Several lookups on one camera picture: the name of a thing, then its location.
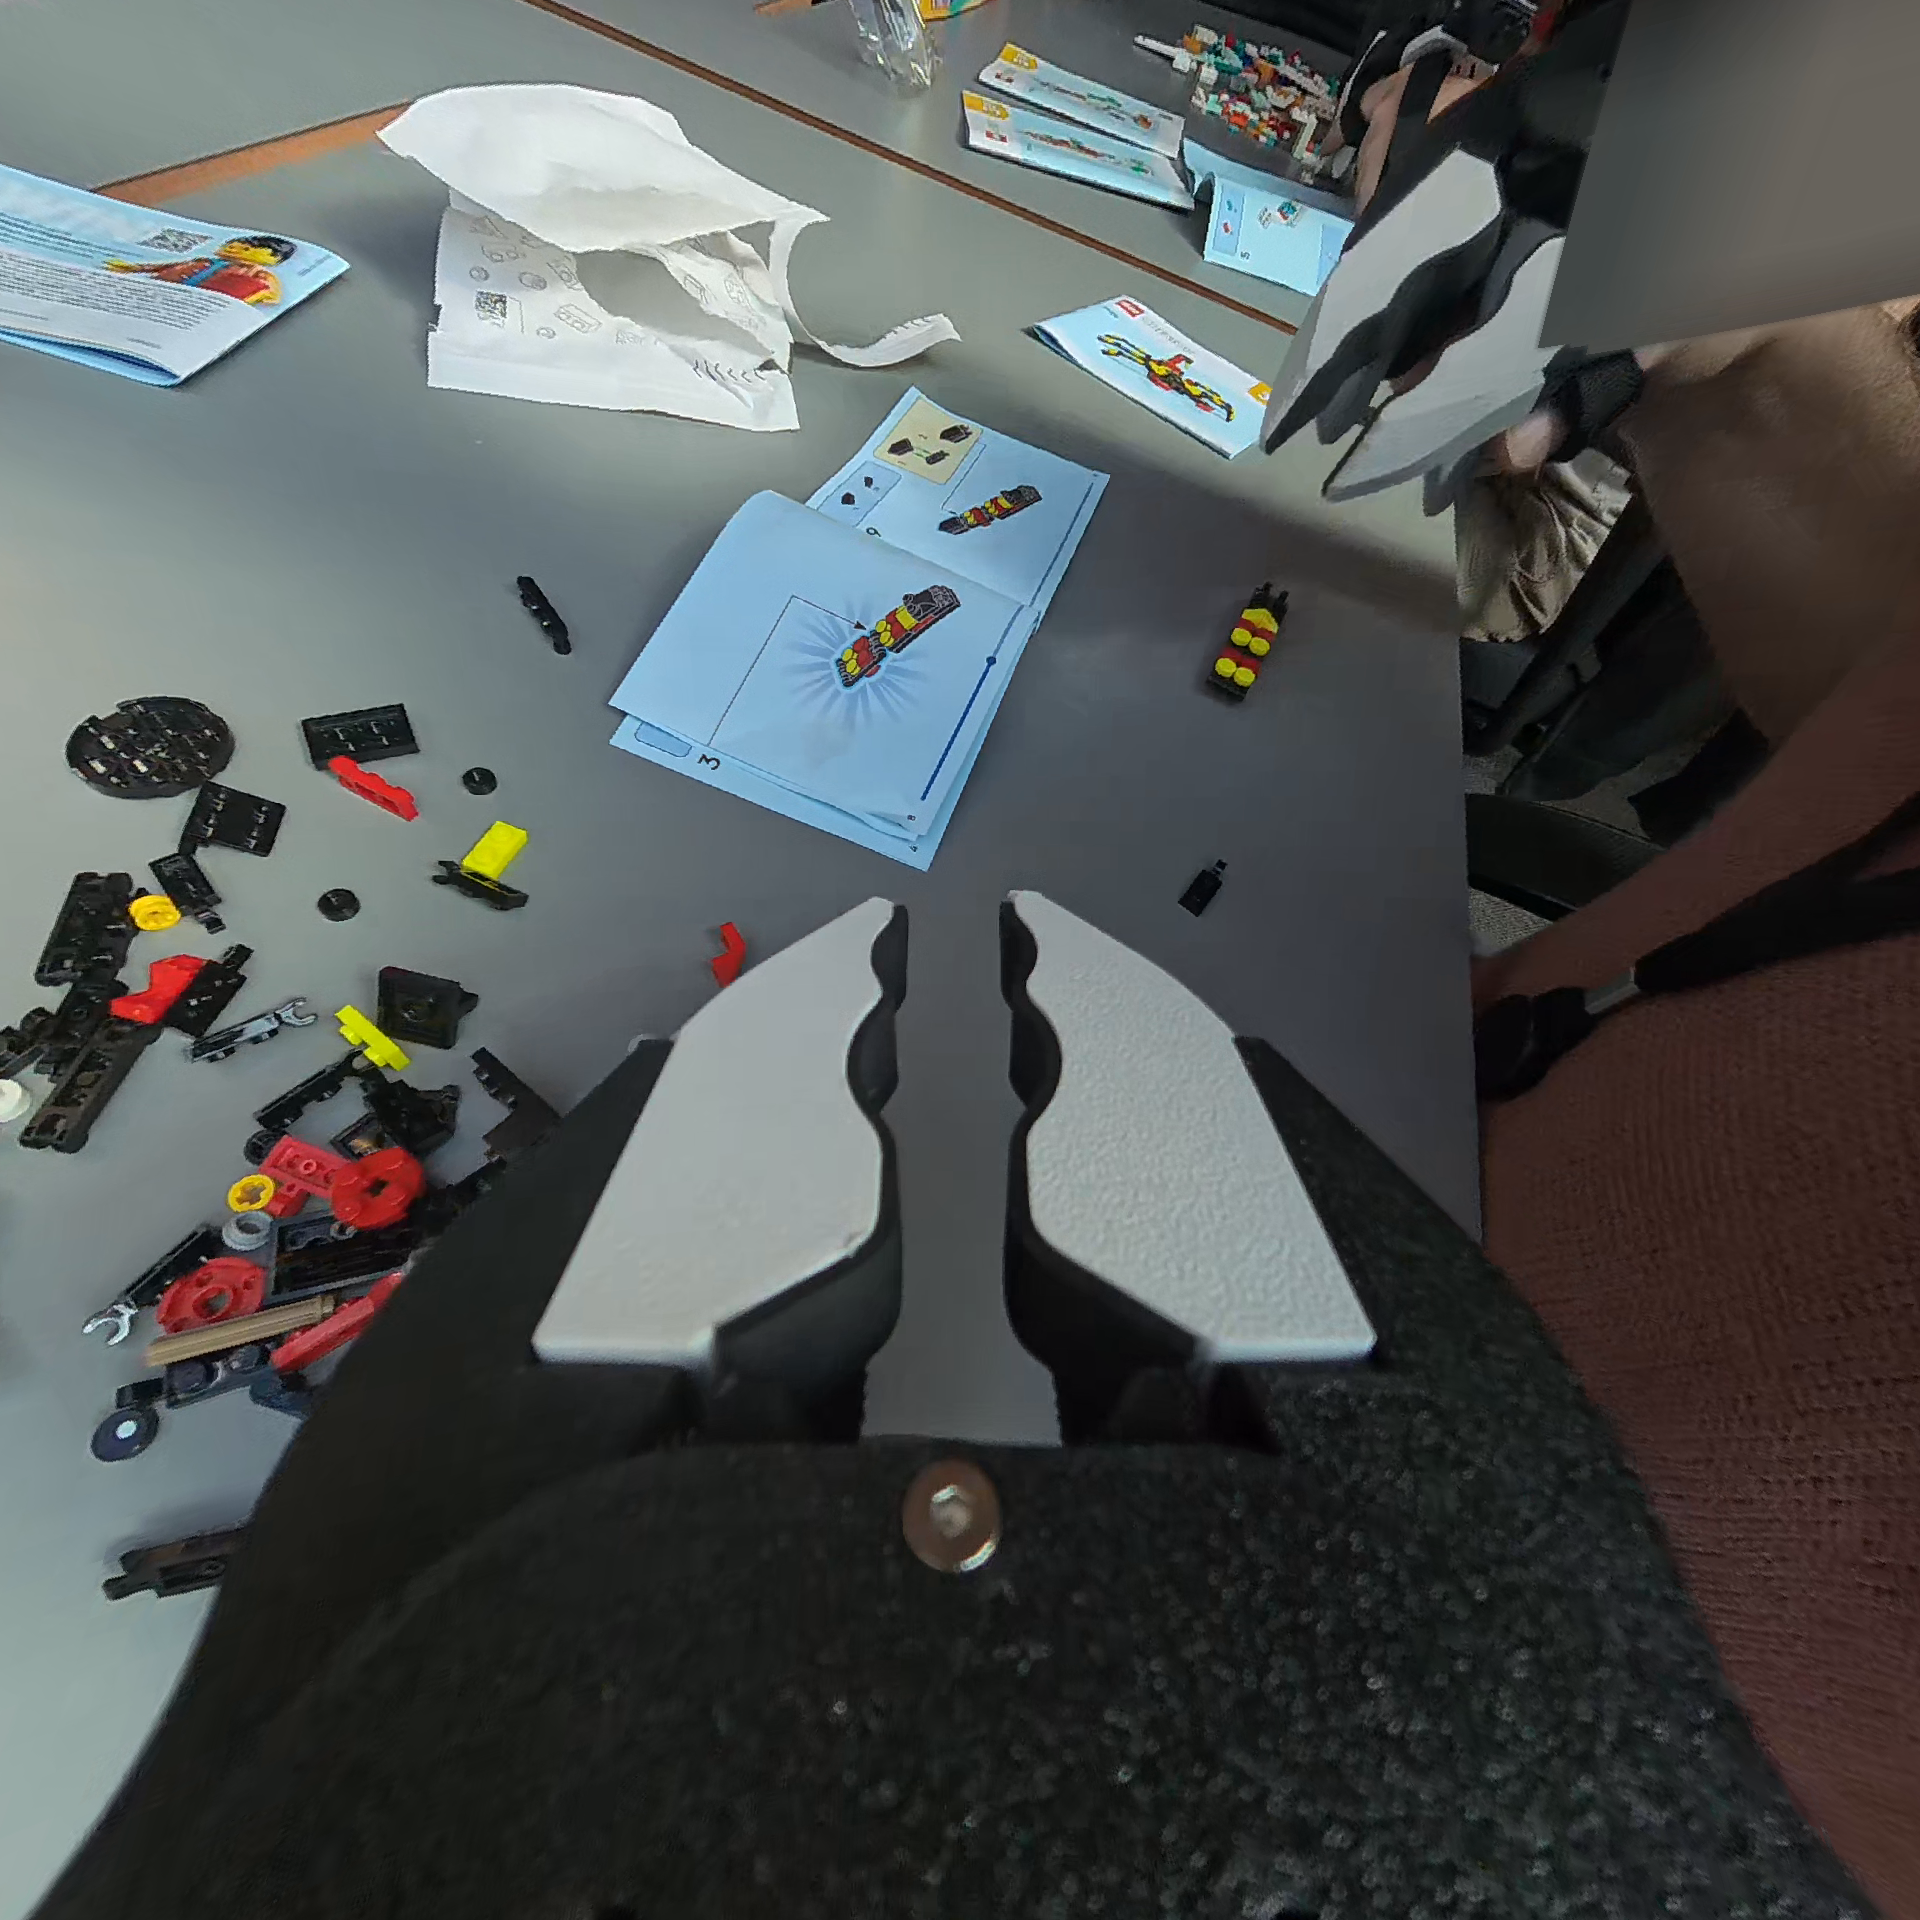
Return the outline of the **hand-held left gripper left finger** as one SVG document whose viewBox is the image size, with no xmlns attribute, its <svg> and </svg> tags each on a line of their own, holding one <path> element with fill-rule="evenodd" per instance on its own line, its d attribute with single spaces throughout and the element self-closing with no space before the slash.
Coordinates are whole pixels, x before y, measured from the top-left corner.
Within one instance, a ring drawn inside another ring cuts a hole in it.
<svg viewBox="0 0 1920 1920">
<path fill-rule="evenodd" d="M 689 1020 L 533 1334 L 548 1362 L 705 1365 L 880 1229 L 906 912 L 868 899 Z"/>
</svg>

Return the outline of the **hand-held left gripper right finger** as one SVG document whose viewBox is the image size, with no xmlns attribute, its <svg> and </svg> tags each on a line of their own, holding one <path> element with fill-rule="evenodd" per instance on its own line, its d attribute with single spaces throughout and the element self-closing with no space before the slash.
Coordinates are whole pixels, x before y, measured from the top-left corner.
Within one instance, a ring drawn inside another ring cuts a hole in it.
<svg viewBox="0 0 1920 1920">
<path fill-rule="evenodd" d="M 1006 899 L 1010 1008 L 1040 1025 L 1024 1222 L 1100 1300 L 1202 1362 L 1376 1349 L 1229 1027 L 1182 980 L 1038 892 Z"/>
</svg>

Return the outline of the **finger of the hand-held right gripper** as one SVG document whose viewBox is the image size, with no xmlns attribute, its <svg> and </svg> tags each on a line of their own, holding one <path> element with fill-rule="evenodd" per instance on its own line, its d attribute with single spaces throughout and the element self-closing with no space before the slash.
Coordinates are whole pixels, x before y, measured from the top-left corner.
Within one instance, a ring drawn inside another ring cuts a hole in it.
<svg viewBox="0 0 1920 1920">
<path fill-rule="evenodd" d="M 1506 222 L 1498 168 L 1451 152 L 1360 230 L 1290 342 L 1262 449 L 1309 425 L 1322 442 L 1348 435 L 1384 384 L 1441 353 L 1476 307 Z"/>
<path fill-rule="evenodd" d="M 1324 501 L 1348 502 L 1419 482 L 1449 502 L 1484 446 L 1517 425 L 1545 392 L 1557 348 L 1540 346 L 1566 236 L 1504 260 L 1488 292 L 1500 301 L 1409 372 L 1393 376 L 1358 440 L 1332 467 Z"/>
</svg>

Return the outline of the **person's right forearm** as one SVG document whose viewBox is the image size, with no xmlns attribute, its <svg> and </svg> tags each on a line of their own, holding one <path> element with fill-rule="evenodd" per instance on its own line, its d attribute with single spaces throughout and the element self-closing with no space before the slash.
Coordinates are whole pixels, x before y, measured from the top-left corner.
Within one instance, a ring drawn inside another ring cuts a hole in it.
<svg viewBox="0 0 1920 1920">
<path fill-rule="evenodd" d="M 1916 795 L 1916 298 L 1637 357 L 1621 443 L 1769 745 L 1669 862 L 1782 874 Z"/>
</svg>

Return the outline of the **grey desk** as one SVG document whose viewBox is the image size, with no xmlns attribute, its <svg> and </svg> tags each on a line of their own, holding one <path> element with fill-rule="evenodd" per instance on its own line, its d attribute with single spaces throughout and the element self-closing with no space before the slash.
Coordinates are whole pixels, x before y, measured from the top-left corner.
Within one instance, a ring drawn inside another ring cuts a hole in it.
<svg viewBox="0 0 1920 1920">
<path fill-rule="evenodd" d="M 706 74 L 763 106 L 827 128 L 850 146 L 892 157 L 925 181 L 945 181 L 1036 226 L 1084 237 L 1138 273 L 1204 292 L 1245 316 L 1286 329 L 1308 310 L 1308 294 L 1202 257 L 1206 226 L 1195 213 L 1154 209 L 1086 182 L 1038 173 L 964 141 L 962 88 L 1006 41 L 1115 84 L 1150 106 L 1177 109 L 1190 84 L 1137 37 L 1179 40 L 1195 21 L 1260 40 L 1301 44 L 1320 64 L 1338 53 L 1322 41 L 1257 22 L 1216 5 L 1142 3 L 998 3 L 974 6 L 937 27 L 942 66 L 925 92 L 906 92 L 864 64 L 845 5 L 589 3 L 545 11 L 601 34 L 633 41 L 662 64 Z"/>
<path fill-rule="evenodd" d="M 945 310 L 961 342 L 892 372 L 803 353 L 800 433 L 776 437 L 430 392 L 444 194 L 369 133 L 298 138 L 502 81 L 638 94 L 827 211 L 794 270 L 817 331 L 867 342 Z M 456 976 L 480 997 L 472 1043 L 562 1107 L 708 998 L 725 922 L 763 957 L 872 896 L 907 908 L 906 1293 L 872 1374 L 878 1432 L 1051 1436 L 1002 1317 L 1008 890 L 1187 979 L 1478 1222 L 1444 526 L 1410 489 L 1328 513 L 1309 440 L 1226 465 L 1026 336 L 1133 294 L 1268 376 L 1272 317 L 531 5 L 10 5 L 5 162 L 350 260 L 176 392 L 5 349 L 5 1020 L 40 1001 L 72 875 L 144 874 L 184 817 L 92 794 L 67 731 L 185 693 L 228 717 L 228 777 L 288 806 L 270 858 L 209 854 L 254 949 L 243 1008 L 302 995 L 328 1016 L 382 964 Z M 931 870 L 617 752 L 608 708 L 736 507 L 813 492 L 907 384 L 1110 476 Z M 1262 584 L 1286 619 L 1227 704 L 1209 661 Z M 369 765 L 416 795 L 414 824 L 302 742 L 302 717 L 377 704 L 419 737 Z M 461 789 L 475 764 L 489 798 Z M 432 882 L 492 824 L 531 835 L 506 875 L 523 909 Z M 1219 858 L 1224 890 L 1189 917 L 1179 893 Z M 347 923 L 318 912 L 336 886 L 364 904 Z"/>
</svg>

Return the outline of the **small open instruction booklet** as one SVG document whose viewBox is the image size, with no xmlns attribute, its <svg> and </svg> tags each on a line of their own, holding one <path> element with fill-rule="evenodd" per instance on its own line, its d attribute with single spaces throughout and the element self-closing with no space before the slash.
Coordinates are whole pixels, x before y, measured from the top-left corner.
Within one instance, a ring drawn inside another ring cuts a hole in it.
<svg viewBox="0 0 1920 1920">
<path fill-rule="evenodd" d="M 1206 216 L 1211 267 L 1316 298 L 1350 233 L 1353 209 L 1330 192 L 1184 144 L 1195 206 Z"/>
</svg>

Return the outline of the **beige cloth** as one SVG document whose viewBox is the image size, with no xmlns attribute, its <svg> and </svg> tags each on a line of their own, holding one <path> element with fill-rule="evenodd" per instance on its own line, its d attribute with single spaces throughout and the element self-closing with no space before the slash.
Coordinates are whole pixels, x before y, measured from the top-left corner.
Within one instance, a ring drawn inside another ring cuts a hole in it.
<svg viewBox="0 0 1920 1920">
<path fill-rule="evenodd" d="M 1536 472 L 1509 472 L 1484 451 L 1453 514 L 1460 638 L 1542 638 L 1628 498 L 1629 472 L 1605 451 Z"/>
</svg>

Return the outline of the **small closed instruction booklet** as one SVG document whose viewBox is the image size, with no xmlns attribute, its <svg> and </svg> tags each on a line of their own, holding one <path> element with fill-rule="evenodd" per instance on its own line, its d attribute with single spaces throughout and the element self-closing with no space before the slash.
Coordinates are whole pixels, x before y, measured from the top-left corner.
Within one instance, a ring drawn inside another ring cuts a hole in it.
<svg viewBox="0 0 1920 1920">
<path fill-rule="evenodd" d="M 1224 460 L 1262 440 L 1272 386 L 1133 298 L 1089 304 L 1026 331 Z"/>
</svg>

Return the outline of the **black cube brick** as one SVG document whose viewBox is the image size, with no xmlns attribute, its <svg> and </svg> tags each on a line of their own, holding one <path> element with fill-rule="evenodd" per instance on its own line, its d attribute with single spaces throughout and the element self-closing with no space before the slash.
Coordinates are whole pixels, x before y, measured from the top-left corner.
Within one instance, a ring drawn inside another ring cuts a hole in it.
<svg viewBox="0 0 1920 1920">
<path fill-rule="evenodd" d="M 374 976 L 374 1027 L 405 1049 L 456 1049 L 466 1018 L 478 1008 L 451 976 L 382 968 Z"/>
</svg>

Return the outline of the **black office chair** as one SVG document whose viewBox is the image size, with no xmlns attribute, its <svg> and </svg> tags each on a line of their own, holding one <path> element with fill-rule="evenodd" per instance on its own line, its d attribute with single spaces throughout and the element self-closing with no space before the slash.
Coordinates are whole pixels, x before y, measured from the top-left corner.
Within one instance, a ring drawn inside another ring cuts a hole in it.
<svg viewBox="0 0 1920 1920">
<path fill-rule="evenodd" d="M 1769 754 L 1637 497 L 1550 629 L 1464 641 L 1458 678 L 1464 752 L 1512 758 L 1465 803 L 1472 890 L 1545 922 L 1642 874 Z"/>
</svg>

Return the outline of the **open light blue instruction booklet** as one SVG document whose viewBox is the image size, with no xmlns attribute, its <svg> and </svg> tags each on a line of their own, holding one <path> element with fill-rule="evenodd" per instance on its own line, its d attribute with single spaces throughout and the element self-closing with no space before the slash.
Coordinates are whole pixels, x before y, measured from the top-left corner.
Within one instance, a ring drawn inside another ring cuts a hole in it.
<svg viewBox="0 0 1920 1920">
<path fill-rule="evenodd" d="M 1108 482 L 907 392 L 812 497 L 731 514 L 613 747 L 924 874 Z"/>
</svg>

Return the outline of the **black rectangular plate brick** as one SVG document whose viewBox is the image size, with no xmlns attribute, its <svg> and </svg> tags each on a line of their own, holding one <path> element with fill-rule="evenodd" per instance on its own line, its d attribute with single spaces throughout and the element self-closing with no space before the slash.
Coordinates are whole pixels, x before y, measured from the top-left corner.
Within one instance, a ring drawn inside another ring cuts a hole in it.
<svg viewBox="0 0 1920 1920">
<path fill-rule="evenodd" d="M 402 704 L 328 710 L 299 720 L 302 742 L 318 770 L 333 762 L 371 765 L 401 756 L 416 756 L 419 737 Z"/>
</svg>

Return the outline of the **black hinge brick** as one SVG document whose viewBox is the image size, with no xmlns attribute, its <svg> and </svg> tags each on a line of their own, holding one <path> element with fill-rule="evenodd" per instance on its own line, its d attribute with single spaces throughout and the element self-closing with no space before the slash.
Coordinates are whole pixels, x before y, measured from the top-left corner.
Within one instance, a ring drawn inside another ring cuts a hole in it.
<svg viewBox="0 0 1920 1920">
<path fill-rule="evenodd" d="M 144 1542 L 120 1554 L 117 1570 L 104 1579 L 108 1600 L 136 1595 L 184 1597 L 220 1587 L 243 1549 L 249 1525 L 194 1531 L 166 1542 Z"/>
</svg>

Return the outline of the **black round plate brick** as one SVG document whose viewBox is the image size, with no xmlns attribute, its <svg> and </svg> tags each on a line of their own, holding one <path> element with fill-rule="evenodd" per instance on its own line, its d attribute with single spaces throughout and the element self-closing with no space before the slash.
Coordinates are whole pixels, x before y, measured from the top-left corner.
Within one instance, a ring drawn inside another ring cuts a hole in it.
<svg viewBox="0 0 1920 1920">
<path fill-rule="evenodd" d="M 65 764 L 110 800 L 174 800 L 212 781 L 233 750 L 218 710 L 180 696 L 148 696 L 77 722 Z"/>
</svg>

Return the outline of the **blue leaflet with toy figure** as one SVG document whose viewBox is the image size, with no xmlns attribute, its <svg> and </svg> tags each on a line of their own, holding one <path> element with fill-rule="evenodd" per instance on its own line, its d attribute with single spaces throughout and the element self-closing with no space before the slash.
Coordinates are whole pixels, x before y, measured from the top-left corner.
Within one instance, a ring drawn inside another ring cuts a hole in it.
<svg viewBox="0 0 1920 1920">
<path fill-rule="evenodd" d="M 325 246 L 3 170 L 3 341 L 172 388 L 347 275 Z"/>
</svg>

